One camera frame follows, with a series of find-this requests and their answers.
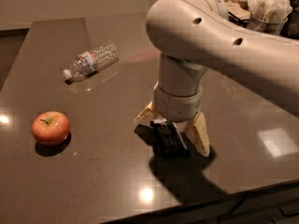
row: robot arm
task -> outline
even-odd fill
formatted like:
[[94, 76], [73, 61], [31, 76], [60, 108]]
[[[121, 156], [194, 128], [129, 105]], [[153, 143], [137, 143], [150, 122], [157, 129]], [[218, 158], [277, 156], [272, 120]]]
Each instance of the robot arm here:
[[[159, 0], [149, 10], [147, 32], [152, 44], [167, 59], [215, 69], [298, 116], [299, 42], [236, 26], [227, 16], [223, 0]], [[165, 91], [159, 90], [167, 83], [163, 80], [160, 76], [155, 89], [158, 96], [160, 90]], [[183, 80], [177, 82], [184, 86]], [[188, 89], [185, 91], [186, 95], [174, 96], [190, 97]]]
[[299, 116], [299, 42], [234, 25], [223, 0], [159, 0], [149, 10], [147, 32], [162, 54], [153, 100], [136, 121], [156, 115], [187, 121], [187, 137], [208, 156], [200, 112], [208, 68]]

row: red apple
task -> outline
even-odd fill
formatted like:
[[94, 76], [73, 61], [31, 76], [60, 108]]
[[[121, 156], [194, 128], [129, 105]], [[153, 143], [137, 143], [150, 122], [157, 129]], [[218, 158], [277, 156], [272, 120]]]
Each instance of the red apple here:
[[31, 132], [37, 143], [56, 146], [67, 138], [69, 121], [67, 116], [60, 112], [45, 112], [35, 119], [31, 126]]

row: dark table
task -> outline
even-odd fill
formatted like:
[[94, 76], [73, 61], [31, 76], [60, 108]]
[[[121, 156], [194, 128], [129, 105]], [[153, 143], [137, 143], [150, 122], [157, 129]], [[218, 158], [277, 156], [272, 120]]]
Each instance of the dark table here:
[[[100, 223], [299, 177], [299, 119], [215, 71], [204, 78], [212, 152], [155, 157], [135, 116], [157, 80], [146, 14], [34, 22], [0, 92], [0, 222]], [[78, 83], [62, 71], [113, 40], [120, 61]], [[56, 110], [71, 124], [60, 152], [36, 144], [31, 123]]]

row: plastic bag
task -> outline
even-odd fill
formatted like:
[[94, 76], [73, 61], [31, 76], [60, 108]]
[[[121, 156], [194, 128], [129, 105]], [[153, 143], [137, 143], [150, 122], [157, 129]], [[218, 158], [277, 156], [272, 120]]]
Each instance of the plastic bag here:
[[290, 0], [249, 0], [253, 18], [265, 22], [284, 22], [292, 12]]

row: water bottle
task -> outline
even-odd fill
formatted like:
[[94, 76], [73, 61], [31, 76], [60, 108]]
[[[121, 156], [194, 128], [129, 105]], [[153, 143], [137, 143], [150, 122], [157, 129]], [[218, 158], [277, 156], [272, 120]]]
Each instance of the water bottle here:
[[73, 61], [68, 69], [64, 70], [64, 76], [71, 81], [82, 81], [90, 74], [99, 72], [119, 59], [116, 56], [117, 46], [109, 41], [106, 44], [87, 50]]

